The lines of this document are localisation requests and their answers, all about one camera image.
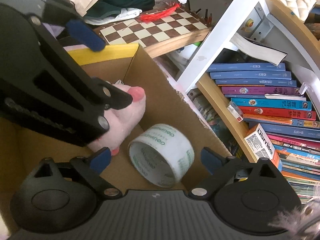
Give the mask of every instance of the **chessboard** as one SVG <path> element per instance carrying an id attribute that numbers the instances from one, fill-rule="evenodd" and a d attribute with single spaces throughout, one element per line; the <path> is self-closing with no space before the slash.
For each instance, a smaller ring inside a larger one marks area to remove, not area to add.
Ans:
<path id="1" fill-rule="evenodd" d="M 203 41 L 210 28 L 181 8 L 170 16 L 144 23 L 140 18 L 110 23 L 100 28 L 108 45 L 139 43 L 156 57 L 183 46 Z"/>

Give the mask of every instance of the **plush toy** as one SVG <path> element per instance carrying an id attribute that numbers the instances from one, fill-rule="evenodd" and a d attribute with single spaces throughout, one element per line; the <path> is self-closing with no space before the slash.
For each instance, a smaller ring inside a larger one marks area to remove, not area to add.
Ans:
<path id="1" fill-rule="evenodd" d="M 103 147 L 108 147 L 113 156 L 118 154 L 119 146 L 140 122 L 146 109 L 146 94 L 143 88 L 122 84 L 114 86 L 129 93 L 133 97 L 133 101 L 131 105 L 124 109 L 109 109 L 105 111 L 104 117 L 108 120 L 110 129 L 99 139 L 88 145 L 93 152 L 97 152 Z"/>

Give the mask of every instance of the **white tape roll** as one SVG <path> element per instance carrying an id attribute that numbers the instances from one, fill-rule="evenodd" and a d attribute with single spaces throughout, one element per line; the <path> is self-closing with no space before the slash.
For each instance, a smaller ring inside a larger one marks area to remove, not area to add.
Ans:
<path id="1" fill-rule="evenodd" d="M 160 187 L 179 182 L 195 158 L 189 140 L 167 124 L 156 124 L 135 138 L 129 155 L 140 174 Z"/>

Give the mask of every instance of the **purple book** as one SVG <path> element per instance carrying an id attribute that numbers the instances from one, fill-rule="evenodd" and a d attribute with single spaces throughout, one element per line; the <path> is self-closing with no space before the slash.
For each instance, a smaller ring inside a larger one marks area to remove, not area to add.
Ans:
<path id="1" fill-rule="evenodd" d="M 294 87 L 268 87 L 268 86 L 236 86 L 229 87 L 223 86 L 222 93 L 233 94 L 233 95 L 265 95 L 265 94 L 280 94 L 286 96 L 301 96 L 299 94 L 300 88 Z"/>

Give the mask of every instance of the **gray ribbed surface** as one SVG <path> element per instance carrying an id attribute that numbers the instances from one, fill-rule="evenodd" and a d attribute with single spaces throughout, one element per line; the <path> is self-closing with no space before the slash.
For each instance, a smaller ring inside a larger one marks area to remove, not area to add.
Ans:
<path id="1" fill-rule="evenodd" d="M 130 190 L 126 197 L 105 201 L 84 225 L 68 232 L 42 235 L 20 230 L 11 240 L 286 240 L 249 236 L 222 223 L 207 202 L 183 191 Z"/>

